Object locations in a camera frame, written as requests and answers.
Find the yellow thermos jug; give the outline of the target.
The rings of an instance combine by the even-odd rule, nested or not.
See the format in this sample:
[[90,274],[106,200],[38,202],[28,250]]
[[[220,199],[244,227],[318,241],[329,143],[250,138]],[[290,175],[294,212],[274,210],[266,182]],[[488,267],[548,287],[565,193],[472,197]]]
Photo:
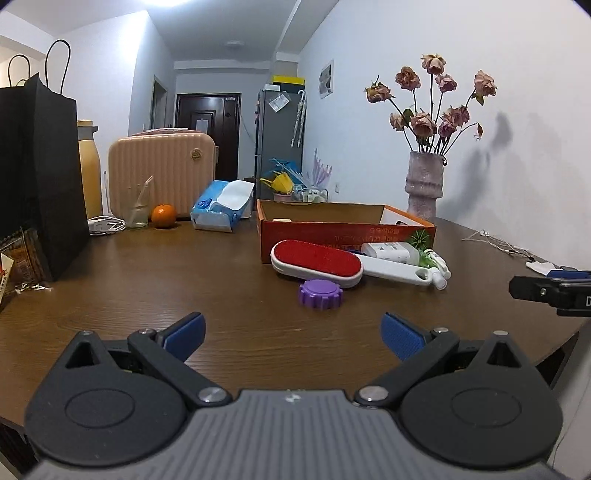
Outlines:
[[102,214],[101,168],[94,134],[98,127],[91,120],[77,122],[83,195],[88,219]]

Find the grey refrigerator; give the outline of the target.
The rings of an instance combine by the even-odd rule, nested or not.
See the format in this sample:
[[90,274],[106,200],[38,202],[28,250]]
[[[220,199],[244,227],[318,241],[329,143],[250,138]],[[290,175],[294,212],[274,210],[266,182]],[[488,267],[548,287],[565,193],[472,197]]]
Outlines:
[[256,179],[276,169],[276,160],[301,171],[304,140],[298,134],[298,107],[301,96],[295,92],[261,90],[256,110]]

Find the wall picture frame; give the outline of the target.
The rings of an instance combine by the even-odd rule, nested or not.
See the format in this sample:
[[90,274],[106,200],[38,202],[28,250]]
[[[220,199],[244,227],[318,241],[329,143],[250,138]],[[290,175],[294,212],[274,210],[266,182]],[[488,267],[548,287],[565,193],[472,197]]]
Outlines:
[[334,90],[334,61],[322,68],[318,75],[318,95],[321,99],[328,97]]

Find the pink ceramic vase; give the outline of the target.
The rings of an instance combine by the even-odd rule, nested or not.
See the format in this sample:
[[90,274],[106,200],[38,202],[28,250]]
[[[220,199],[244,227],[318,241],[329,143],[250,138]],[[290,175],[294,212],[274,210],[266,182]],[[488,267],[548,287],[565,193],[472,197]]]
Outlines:
[[441,155],[412,152],[406,177],[408,212],[429,222],[436,218],[443,197],[444,160]]

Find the clear glass cup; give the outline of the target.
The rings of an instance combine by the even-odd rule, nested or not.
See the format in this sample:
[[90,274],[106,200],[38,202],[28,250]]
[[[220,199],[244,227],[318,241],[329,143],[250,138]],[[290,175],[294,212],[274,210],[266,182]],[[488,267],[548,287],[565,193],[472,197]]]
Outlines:
[[142,183],[129,185],[126,190],[123,220],[127,229],[144,228],[148,225],[153,176]]

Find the blue tissue pack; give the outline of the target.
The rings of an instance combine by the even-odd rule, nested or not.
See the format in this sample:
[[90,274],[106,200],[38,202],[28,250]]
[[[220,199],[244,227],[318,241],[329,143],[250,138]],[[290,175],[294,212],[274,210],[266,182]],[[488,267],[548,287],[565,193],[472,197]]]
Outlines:
[[214,180],[190,211],[194,229],[232,233],[252,214],[254,184],[249,181]]

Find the crumpled white tissue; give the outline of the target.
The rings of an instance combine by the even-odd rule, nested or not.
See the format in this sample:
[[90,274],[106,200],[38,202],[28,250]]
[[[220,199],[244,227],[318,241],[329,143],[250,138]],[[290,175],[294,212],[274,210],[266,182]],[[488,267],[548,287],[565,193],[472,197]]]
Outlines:
[[552,271],[560,270],[560,267],[552,262],[528,261],[525,263],[525,266],[531,271],[543,276],[548,276]]

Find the white rectangular bottle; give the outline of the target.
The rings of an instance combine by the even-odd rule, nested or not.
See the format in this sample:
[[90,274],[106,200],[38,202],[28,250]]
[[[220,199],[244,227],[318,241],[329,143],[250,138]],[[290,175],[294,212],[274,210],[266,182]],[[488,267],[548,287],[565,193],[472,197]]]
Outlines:
[[407,242],[363,243],[363,255],[377,259],[418,266],[420,252]]

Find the yellow blue toy pile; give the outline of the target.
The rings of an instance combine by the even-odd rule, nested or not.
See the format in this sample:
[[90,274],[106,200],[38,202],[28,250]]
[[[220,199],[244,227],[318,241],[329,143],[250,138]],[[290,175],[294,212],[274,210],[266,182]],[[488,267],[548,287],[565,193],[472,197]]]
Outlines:
[[301,168],[294,161],[272,158],[270,164],[273,168],[259,178],[259,183],[271,192],[290,195],[297,187],[304,186],[304,176]]

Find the orange fruit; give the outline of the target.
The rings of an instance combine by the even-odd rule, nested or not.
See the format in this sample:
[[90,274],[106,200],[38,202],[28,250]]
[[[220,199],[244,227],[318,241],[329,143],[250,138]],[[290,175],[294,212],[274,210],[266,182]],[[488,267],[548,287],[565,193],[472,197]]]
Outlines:
[[170,204],[159,204],[152,209],[150,222],[154,228],[170,229],[176,225],[176,210]]

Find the orange cardboard box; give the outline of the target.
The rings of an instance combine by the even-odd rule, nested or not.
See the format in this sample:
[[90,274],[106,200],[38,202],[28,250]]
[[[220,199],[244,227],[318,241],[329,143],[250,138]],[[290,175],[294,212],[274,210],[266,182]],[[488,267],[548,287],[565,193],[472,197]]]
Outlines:
[[256,202],[260,258],[283,240],[300,240],[341,249],[363,243],[406,242],[417,238],[431,247],[436,226],[390,205],[360,203]]

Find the green spray bottle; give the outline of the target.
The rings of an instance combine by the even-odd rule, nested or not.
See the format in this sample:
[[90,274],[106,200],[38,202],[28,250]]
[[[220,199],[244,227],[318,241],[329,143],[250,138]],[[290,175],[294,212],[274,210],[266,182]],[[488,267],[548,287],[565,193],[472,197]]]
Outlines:
[[433,249],[420,252],[420,266],[429,271],[431,283],[438,290],[445,290],[452,277],[446,261]]

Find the pink suitcase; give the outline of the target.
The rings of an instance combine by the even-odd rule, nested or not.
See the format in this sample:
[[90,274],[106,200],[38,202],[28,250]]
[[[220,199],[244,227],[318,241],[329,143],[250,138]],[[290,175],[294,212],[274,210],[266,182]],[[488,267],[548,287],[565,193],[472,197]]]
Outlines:
[[148,206],[174,207],[179,218],[190,215],[195,201],[215,176],[216,147],[197,131],[142,133],[115,141],[108,151],[111,212],[122,218],[149,181]]

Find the purple gear cap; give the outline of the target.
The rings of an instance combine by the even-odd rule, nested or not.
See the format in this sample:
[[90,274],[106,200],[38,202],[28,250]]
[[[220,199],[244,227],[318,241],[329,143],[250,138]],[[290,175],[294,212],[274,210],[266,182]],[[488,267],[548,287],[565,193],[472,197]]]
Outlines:
[[342,305],[342,288],[329,280],[307,280],[298,290],[298,302],[311,309],[339,308]]

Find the dried pink roses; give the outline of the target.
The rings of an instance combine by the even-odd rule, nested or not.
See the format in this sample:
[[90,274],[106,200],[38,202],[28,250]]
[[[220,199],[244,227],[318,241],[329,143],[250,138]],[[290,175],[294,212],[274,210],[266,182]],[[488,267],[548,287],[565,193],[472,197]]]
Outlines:
[[[396,100],[393,89],[379,78],[363,89],[363,93],[370,104],[384,103],[393,108],[389,117],[390,126],[404,135],[411,151],[446,159],[466,131],[473,129],[475,138],[482,138],[484,128],[472,119],[469,106],[472,103],[483,106],[488,98],[497,95],[498,87],[493,76],[480,70],[474,75],[467,99],[457,106],[446,107],[444,99],[459,87],[447,71],[446,59],[440,54],[425,54],[421,57],[421,69],[428,76],[425,83],[419,73],[408,65],[394,75],[394,84],[412,96],[412,102],[407,107]],[[422,108],[418,91],[424,85],[428,87],[429,104]]]

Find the dark entrance door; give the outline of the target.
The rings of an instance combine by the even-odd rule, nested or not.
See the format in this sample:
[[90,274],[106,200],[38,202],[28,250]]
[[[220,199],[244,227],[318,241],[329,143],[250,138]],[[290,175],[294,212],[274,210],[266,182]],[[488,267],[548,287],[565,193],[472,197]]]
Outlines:
[[174,126],[207,134],[216,147],[215,178],[238,179],[239,93],[178,94]]

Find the red lint brush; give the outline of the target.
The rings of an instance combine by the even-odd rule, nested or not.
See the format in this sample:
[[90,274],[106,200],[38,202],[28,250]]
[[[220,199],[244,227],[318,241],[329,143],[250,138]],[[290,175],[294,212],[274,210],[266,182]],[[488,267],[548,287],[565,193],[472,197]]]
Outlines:
[[276,243],[270,251],[270,263],[283,276],[301,280],[328,280],[345,289],[356,287],[363,275],[417,286],[429,286],[433,281],[432,272],[425,267],[300,240]]

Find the snack packets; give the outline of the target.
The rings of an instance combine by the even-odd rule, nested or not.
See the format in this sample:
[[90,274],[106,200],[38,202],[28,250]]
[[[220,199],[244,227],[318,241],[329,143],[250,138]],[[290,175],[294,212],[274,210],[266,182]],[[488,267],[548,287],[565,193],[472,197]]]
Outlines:
[[26,291],[48,289],[50,282],[36,229],[19,229],[1,238],[1,308]]

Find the yellow box on fridge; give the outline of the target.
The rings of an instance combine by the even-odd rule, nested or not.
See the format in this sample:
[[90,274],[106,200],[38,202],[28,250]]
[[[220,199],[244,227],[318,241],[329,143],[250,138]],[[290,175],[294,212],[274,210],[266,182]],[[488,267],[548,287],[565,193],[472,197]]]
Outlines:
[[301,90],[304,89],[304,84],[304,78],[301,77],[273,75],[273,85],[280,85],[283,89]]

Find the black paper bag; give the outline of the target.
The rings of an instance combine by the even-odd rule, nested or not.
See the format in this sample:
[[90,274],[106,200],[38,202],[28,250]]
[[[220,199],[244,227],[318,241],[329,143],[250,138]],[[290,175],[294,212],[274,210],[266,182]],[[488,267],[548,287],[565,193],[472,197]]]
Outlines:
[[38,74],[1,89],[1,235],[36,230],[57,280],[89,240],[76,101]]

